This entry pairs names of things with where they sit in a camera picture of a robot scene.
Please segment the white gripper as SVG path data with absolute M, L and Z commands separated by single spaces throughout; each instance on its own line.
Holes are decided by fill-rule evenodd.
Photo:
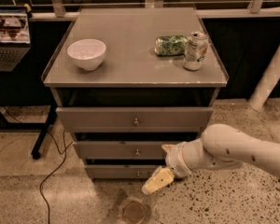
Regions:
M 183 157 L 183 147 L 185 142 L 172 145 L 164 144 L 161 148 L 166 153 L 166 166 L 158 167 L 152 176 L 142 187 L 142 191 L 148 195 L 151 194 L 174 181 L 174 178 L 184 178 L 191 174 L 190 168 L 186 165 Z

